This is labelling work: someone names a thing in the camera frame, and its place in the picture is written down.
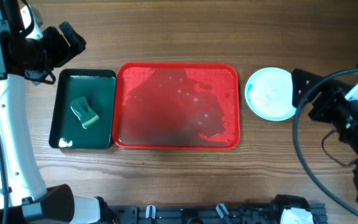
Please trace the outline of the green yellow sponge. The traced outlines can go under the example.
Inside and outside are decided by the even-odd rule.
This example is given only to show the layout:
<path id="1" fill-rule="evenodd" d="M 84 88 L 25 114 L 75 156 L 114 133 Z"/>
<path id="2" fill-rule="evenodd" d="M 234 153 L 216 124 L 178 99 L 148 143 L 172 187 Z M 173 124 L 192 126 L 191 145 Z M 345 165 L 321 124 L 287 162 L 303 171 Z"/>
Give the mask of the green yellow sponge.
<path id="1" fill-rule="evenodd" d="M 99 116 L 91 109 L 85 96 L 72 100 L 70 102 L 70 108 L 79 119 L 84 129 L 87 129 L 89 126 L 99 121 Z"/>

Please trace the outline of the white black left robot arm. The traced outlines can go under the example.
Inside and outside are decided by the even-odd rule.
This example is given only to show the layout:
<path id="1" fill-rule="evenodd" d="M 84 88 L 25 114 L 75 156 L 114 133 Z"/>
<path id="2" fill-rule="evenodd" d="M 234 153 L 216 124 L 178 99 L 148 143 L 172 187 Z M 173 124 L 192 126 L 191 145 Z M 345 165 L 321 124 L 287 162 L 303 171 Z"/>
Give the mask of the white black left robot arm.
<path id="1" fill-rule="evenodd" d="M 47 187 L 35 162 L 25 113 L 25 83 L 55 83 L 53 70 L 82 53 L 86 41 L 68 22 L 35 34 L 19 1 L 0 1 L 0 223 L 116 223 L 101 197 Z"/>

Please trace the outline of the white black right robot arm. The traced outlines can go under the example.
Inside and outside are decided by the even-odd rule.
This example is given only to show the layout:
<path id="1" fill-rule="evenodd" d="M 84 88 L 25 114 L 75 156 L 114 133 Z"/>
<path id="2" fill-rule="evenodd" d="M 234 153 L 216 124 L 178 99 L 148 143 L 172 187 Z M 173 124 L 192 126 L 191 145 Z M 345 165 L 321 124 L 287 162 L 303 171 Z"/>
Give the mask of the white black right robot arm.
<path id="1" fill-rule="evenodd" d="M 313 108 L 308 116 L 313 121 L 330 123 L 338 133 L 338 140 L 348 144 L 357 154 L 353 182 L 358 203 L 358 62 L 356 68 L 334 72 L 326 77 L 296 68 L 291 73 L 293 84 L 292 105 L 296 108 L 293 120 L 293 144 L 304 170 L 310 179 L 331 200 L 358 218 L 358 210 L 329 191 L 313 174 L 302 152 L 298 139 L 298 126 L 304 106 Z"/>

